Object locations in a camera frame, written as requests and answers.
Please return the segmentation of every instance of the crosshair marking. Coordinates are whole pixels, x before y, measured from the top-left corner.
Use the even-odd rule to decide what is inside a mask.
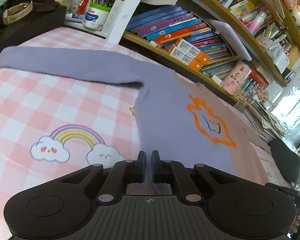
[[[150,204],[150,203],[152,203],[152,202],[155,201],[155,200],[152,199],[152,198],[147,198],[145,201],[148,202],[148,203]]]

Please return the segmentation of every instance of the watch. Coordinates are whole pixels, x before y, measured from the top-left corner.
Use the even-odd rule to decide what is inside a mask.
[[[32,7],[33,5],[31,1],[31,3],[20,3],[9,9],[5,9],[2,15],[3,24],[7,26],[17,20],[20,20],[32,11]]]

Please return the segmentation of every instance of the pink box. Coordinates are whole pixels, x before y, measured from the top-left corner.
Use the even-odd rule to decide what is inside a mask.
[[[223,88],[230,95],[234,95],[250,73],[251,69],[245,63],[239,60],[237,65],[223,80]]]

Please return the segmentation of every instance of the orange cartoon print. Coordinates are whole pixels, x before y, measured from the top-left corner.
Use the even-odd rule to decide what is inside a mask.
[[[222,143],[237,148],[237,144],[229,135],[225,121],[214,115],[204,100],[191,95],[189,97],[193,101],[193,105],[188,104],[187,110],[193,114],[197,129],[213,143]]]

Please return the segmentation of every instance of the hand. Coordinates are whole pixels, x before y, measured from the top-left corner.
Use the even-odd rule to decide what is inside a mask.
[[[294,220],[294,222],[292,224],[292,227],[289,232],[291,235],[298,231],[299,223],[300,223],[300,213],[297,215],[296,219]]]

